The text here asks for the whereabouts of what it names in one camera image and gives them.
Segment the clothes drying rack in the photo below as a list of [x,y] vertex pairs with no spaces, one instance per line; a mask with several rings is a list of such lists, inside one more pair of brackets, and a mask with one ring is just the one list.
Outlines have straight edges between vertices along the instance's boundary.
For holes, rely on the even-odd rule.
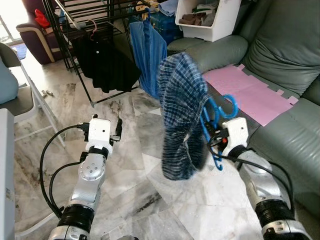
[[[42,0],[42,2],[58,42],[64,65],[68,71],[75,71],[79,77],[91,106],[94,108],[95,104],[126,93],[122,91],[112,96],[93,101],[81,76],[81,68],[79,64],[76,63],[75,56],[72,54],[72,44],[70,41],[94,29],[99,32],[99,36],[101,36],[102,39],[107,40],[111,44],[113,44],[114,36],[125,34],[132,59],[134,60],[133,48],[129,36],[129,23],[126,23],[125,18],[148,13],[147,9],[133,12],[129,12],[128,9],[135,9],[136,6],[141,5],[150,7],[150,5],[144,0],[140,0],[140,2],[142,2],[140,4],[138,4],[137,0]],[[59,10],[63,11],[64,14],[57,16],[55,12],[59,12]],[[122,20],[124,31],[114,25],[114,21],[119,19]]]

